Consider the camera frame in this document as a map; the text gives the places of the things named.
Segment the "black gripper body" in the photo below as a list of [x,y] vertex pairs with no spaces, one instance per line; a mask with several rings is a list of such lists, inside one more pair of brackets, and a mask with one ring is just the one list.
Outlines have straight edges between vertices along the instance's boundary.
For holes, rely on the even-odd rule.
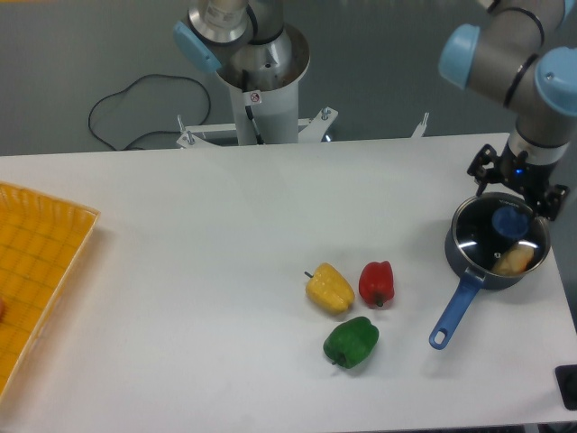
[[556,163],[539,165],[528,162],[528,153],[515,155],[504,151],[495,166],[498,183],[522,195],[526,203],[544,203],[551,187],[549,178]]

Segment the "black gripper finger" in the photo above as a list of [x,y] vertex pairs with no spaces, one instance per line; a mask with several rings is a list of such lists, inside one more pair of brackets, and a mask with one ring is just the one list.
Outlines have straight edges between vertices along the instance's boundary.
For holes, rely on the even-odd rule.
[[488,185],[500,183],[499,156],[490,144],[483,145],[473,157],[467,174],[474,177],[477,185],[476,197],[479,197]]
[[536,194],[535,204],[532,206],[536,217],[543,217],[555,221],[563,210],[564,201],[568,197],[568,187],[562,184],[548,186]]

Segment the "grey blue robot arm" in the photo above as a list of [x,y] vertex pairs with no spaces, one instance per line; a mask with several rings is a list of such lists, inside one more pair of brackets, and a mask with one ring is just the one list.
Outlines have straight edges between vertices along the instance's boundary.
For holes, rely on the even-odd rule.
[[[573,9],[571,1],[489,1],[491,24],[458,27],[447,40],[440,75],[517,115],[502,153],[483,148],[468,172],[479,189],[500,184],[532,211],[555,219],[569,190],[549,179],[576,140],[576,52],[539,55],[546,37]],[[324,110],[298,123],[298,83],[307,40],[284,19],[279,1],[194,1],[173,38],[182,54],[229,88],[239,144],[318,142],[334,119]]]

